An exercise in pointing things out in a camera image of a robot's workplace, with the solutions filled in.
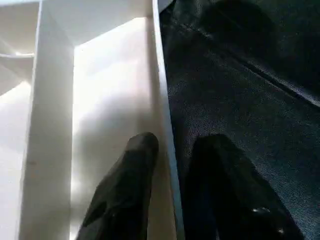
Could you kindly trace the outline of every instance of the white panel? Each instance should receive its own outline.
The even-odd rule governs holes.
[[[66,240],[70,230],[74,52],[46,2],[41,8],[37,41],[19,239]]]
[[[48,4],[75,45],[134,18],[152,14],[152,0],[48,0]]]
[[[152,18],[135,18],[75,50],[71,240],[98,183],[129,138],[146,131],[160,141],[148,239],[176,239],[153,34]]]
[[[15,238],[19,186],[25,150],[30,85],[21,83],[0,96],[0,236]]]
[[[176,230],[176,239],[184,240],[185,239],[185,227],[181,203],[181,193],[180,193],[180,184],[179,176],[177,169],[177,159],[176,151],[174,145],[174,136],[172,132],[171,117],[170,117],[170,108],[169,108],[169,98],[168,98],[168,88],[167,88],[167,77],[166,77],[166,68],[164,61],[164,53],[161,39],[160,31],[160,19],[159,19],[159,7],[163,5],[158,5],[158,0],[152,0],[153,7],[153,24],[154,24],[154,41],[156,49],[156,62],[157,62],[157,74],[159,81],[159,92],[160,92],[160,102],[161,102],[161,117],[162,117],[162,129],[163,136],[166,148],[167,155],[167,164],[170,172],[170,183],[171,183],[171,192],[173,199],[173,208],[174,208],[174,218],[175,218],[175,230]]]

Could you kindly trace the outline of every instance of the fabric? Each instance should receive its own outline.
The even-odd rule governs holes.
[[[320,1],[176,0],[160,14],[182,205],[198,136],[224,134],[320,240]]]

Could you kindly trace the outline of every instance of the white wall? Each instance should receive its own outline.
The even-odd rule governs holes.
[[[0,96],[0,236],[13,240],[19,218],[19,190],[31,88],[22,82]]]
[[[152,15],[152,0],[48,0],[47,3],[75,46],[134,18]]]

